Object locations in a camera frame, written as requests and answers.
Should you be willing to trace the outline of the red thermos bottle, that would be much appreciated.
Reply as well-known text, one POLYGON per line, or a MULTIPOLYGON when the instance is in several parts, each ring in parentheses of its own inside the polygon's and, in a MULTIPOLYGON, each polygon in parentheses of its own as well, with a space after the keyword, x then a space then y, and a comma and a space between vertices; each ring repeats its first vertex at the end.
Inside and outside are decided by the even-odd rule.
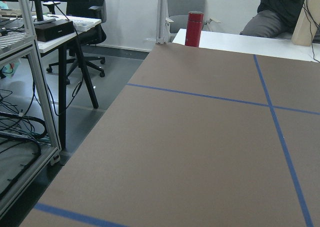
POLYGON ((188 13, 185 45, 199 47, 201 31, 203 28, 204 13, 201 11, 190 11, 188 13))

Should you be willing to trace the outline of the grey office chair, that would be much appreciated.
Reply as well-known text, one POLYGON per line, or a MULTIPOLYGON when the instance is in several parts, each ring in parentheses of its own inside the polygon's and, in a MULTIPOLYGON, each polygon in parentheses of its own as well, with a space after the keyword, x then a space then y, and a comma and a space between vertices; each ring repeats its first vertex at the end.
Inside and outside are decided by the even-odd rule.
POLYGON ((203 12, 202 29, 211 22, 220 23, 221 21, 209 17, 205 19, 206 0, 167 0, 168 16, 165 18, 167 40, 172 42, 180 29, 187 29, 188 13, 191 11, 203 12))

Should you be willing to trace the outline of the black box on desk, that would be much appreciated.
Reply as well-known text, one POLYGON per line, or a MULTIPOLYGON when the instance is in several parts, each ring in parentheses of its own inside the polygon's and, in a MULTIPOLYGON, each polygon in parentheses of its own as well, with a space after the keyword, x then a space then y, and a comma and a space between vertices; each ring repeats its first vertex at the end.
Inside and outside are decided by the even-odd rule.
POLYGON ((40 42, 49 42, 75 32, 73 22, 63 19, 35 25, 34 28, 40 42))

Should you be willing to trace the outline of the seated person dark clothes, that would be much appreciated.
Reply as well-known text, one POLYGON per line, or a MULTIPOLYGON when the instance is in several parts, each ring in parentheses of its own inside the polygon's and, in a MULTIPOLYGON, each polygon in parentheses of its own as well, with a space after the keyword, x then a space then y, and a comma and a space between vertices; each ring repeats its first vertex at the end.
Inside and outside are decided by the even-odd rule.
POLYGON ((260 0, 257 14, 240 32, 244 36, 274 38, 292 33, 305 0, 260 0))

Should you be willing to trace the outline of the aluminium frame post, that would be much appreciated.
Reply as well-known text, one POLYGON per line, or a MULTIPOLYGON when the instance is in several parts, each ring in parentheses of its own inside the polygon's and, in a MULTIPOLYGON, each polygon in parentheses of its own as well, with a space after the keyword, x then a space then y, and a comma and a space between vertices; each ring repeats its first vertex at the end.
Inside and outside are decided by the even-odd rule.
POLYGON ((158 0, 155 37, 155 42, 157 44, 163 44, 165 42, 166 7, 167 0, 158 0))

